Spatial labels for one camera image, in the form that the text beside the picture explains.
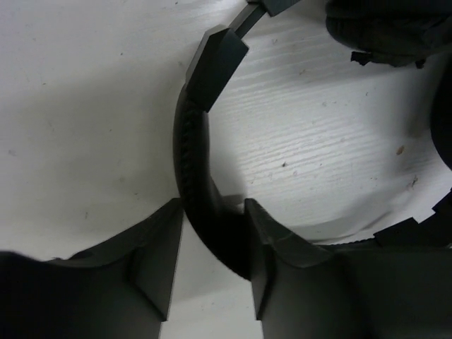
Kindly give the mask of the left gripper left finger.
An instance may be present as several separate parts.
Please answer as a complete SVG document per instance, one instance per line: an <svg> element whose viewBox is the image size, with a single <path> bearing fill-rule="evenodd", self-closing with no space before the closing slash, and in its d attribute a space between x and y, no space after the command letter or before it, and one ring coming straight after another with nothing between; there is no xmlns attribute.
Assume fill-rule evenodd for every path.
<svg viewBox="0 0 452 339"><path fill-rule="evenodd" d="M2 338L158 338L170 307L183 210L174 198L67 259L1 253Z"/></svg>

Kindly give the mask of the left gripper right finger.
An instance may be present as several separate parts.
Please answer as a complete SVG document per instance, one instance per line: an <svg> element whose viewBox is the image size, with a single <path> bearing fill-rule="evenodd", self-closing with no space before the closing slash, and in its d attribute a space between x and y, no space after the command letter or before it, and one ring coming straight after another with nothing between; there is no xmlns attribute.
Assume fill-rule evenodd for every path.
<svg viewBox="0 0 452 339"><path fill-rule="evenodd" d="M245 203L265 338L450 338L451 200L371 239L312 244Z"/></svg>

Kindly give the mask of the black headphones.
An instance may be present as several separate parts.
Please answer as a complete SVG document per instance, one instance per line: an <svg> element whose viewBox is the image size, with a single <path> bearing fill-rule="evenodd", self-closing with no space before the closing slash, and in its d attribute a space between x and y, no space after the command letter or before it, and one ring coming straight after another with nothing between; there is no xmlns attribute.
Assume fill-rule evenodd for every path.
<svg viewBox="0 0 452 339"><path fill-rule="evenodd" d="M226 28L208 30L186 72L174 117L173 160L179 194L196 234L213 255L249 279L249 228L210 174L208 114L249 48L244 36L263 16L292 1L248 1ZM450 1L327 1L326 29L361 65L422 68L451 51Z"/></svg>

